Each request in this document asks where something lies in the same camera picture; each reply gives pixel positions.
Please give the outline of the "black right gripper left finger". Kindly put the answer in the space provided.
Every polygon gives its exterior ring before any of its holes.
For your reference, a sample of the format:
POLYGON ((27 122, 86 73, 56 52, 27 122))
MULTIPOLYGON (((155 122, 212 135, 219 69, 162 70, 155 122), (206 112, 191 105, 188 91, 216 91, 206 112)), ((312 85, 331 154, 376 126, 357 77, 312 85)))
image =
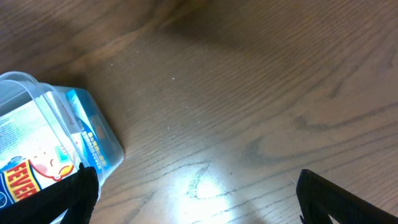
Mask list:
POLYGON ((1 211, 1 223, 88 224, 99 196, 94 167, 80 164, 77 173, 1 211))

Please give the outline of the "white Panadol box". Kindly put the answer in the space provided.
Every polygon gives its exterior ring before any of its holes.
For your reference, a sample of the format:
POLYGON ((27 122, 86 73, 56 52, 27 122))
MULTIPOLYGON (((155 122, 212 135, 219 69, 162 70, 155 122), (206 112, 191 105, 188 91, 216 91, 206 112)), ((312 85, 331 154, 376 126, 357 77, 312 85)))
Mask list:
POLYGON ((50 155, 62 143, 34 101, 1 116, 1 161, 50 155))

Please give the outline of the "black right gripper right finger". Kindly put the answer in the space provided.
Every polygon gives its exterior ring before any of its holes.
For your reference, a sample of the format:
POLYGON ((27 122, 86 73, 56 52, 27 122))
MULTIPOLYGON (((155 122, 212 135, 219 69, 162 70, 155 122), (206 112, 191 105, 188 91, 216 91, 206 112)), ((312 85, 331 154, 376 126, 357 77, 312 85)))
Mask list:
POLYGON ((304 224, 397 223, 397 217, 375 207, 309 169, 301 170, 296 194, 304 224))

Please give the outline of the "clear plastic container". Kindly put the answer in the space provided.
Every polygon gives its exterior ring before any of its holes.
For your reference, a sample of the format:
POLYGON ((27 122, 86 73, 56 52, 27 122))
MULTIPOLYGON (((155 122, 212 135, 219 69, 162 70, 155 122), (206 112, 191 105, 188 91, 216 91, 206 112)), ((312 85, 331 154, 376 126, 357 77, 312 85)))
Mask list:
POLYGON ((24 72, 3 73, 1 75, 1 116, 31 100, 46 99, 48 91, 64 96, 66 98, 64 105, 72 118, 80 118, 90 125, 96 134, 101 155, 106 158, 108 165, 102 173, 96 171, 98 182, 103 185, 109 175, 120 165, 124 153, 116 136, 88 91, 81 88, 40 83, 24 72))

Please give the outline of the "blue Kool Fever box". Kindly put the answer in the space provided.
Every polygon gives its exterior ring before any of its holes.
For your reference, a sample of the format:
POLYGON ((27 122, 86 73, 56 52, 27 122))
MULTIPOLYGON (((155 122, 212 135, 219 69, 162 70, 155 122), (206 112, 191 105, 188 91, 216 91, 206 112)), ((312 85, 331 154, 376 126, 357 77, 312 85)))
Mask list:
POLYGON ((64 105, 64 96, 53 91, 48 91, 46 95, 46 99, 31 101, 50 123, 62 145, 50 155, 1 161, 1 208, 60 182, 74 174, 82 162, 95 167, 98 173, 108 166, 91 126, 80 118, 72 118, 64 105))

